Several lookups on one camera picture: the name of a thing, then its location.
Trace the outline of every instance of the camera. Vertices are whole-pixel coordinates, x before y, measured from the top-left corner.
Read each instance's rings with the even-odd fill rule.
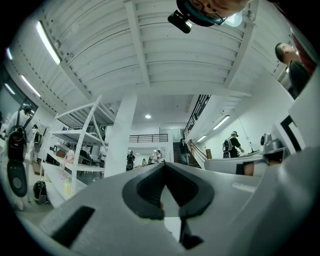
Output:
[[[175,10],[174,13],[168,17],[168,22],[176,26],[185,34],[190,33],[192,28],[192,24],[189,22],[189,20],[177,10]]]

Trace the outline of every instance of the fluorescent light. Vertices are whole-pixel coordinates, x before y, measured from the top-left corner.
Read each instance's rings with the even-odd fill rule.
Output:
[[[13,94],[13,95],[16,94],[16,93],[10,88],[10,86],[9,86],[7,83],[5,83],[4,86],[8,89],[8,91],[9,91],[11,94]]]
[[[207,137],[207,136],[202,136],[201,139],[199,139],[197,142],[202,141],[205,137]]]
[[[31,90],[34,91],[34,93],[35,93],[36,95],[38,95],[38,97],[41,96],[40,93],[37,92],[36,89],[33,88],[33,86],[28,82],[28,80],[25,78],[25,76],[24,76],[23,74],[21,75],[21,78],[22,78],[22,80],[26,83],[26,85],[29,86],[29,87],[31,88]]]
[[[51,57],[53,58],[54,62],[59,65],[61,60],[59,58],[59,56],[56,53],[56,50],[52,47],[46,32],[44,30],[44,27],[42,25],[42,23],[40,21],[37,22],[36,24],[36,30],[38,31],[38,34],[42,40],[42,42],[44,43],[44,46],[46,47],[46,49],[48,50],[48,52],[50,53]]]
[[[12,55],[9,47],[6,49],[6,55],[8,56],[9,60],[12,60]]]
[[[230,115],[226,115],[226,116],[213,128],[213,130],[218,129],[225,121],[228,120],[229,117],[230,117]]]

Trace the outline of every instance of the handrail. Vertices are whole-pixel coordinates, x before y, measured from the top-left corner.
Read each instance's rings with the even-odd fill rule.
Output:
[[[207,156],[202,152],[202,150],[197,145],[195,145],[192,141],[189,141],[188,144],[191,148],[191,153],[193,156],[194,156],[193,152],[195,152],[202,162],[205,162],[208,159]]]
[[[189,118],[189,121],[186,124],[186,127],[183,131],[184,138],[186,138],[188,136],[189,132],[194,127],[196,121],[198,120],[199,116],[201,115],[202,111],[204,110],[205,106],[207,105],[210,97],[211,97],[211,95],[205,95],[205,94],[199,95],[199,98],[196,101],[196,104],[195,104],[194,109],[192,111],[192,114]]]
[[[168,142],[168,134],[130,135],[129,143]]]

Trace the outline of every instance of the white ceiling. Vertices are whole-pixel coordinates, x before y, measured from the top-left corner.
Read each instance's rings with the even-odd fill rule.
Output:
[[[232,109],[251,96],[265,70],[274,76],[283,70],[274,47],[290,41],[288,24],[264,0],[251,2],[244,15],[249,8],[253,23],[244,18],[236,28],[194,25],[184,34],[167,21],[175,0],[50,0],[22,25],[5,66],[24,93],[52,114],[98,95],[113,103],[136,92],[134,122],[146,122],[148,113],[157,123],[183,123],[193,110],[186,112],[190,95],[229,96]],[[54,45],[60,42],[59,66],[37,34],[38,20]]]

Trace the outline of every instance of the metal shelving unit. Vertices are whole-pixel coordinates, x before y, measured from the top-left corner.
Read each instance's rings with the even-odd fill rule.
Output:
[[[93,103],[77,107],[63,114],[57,114],[51,124],[49,135],[44,143],[44,147],[47,148],[47,143],[52,136],[56,136],[70,143],[76,143],[73,163],[67,163],[65,165],[66,168],[72,171],[71,196],[75,195],[80,189],[83,189],[82,182],[77,180],[77,171],[104,171],[104,169],[101,167],[88,166],[78,163],[82,145],[103,146],[107,151],[108,143],[103,141],[102,136],[99,132],[99,126],[113,125],[116,117],[100,102],[101,98],[102,96],[100,95]],[[56,120],[59,120],[66,126],[68,126],[69,130],[52,131],[52,127]],[[87,132],[87,128],[89,125],[95,126],[98,138]],[[44,150],[43,152],[48,153],[60,164],[62,164],[64,161],[63,158],[54,155],[53,152],[48,152],[48,150]],[[48,194],[48,197],[49,199],[50,197],[52,199],[57,199],[57,202],[53,203],[53,206],[59,205],[61,203],[61,195],[65,200],[69,199],[69,197],[64,196],[64,185],[62,186],[62,184],[64,184],[64,180],[59,177],[61,175],[61,167],[44,163],[44,156],[42,156],[40,175],[42,174],[42,168],[44,168],[45,172],[48,172],[46,178],[51,181],[51,184],[49,185],[50,192]]]

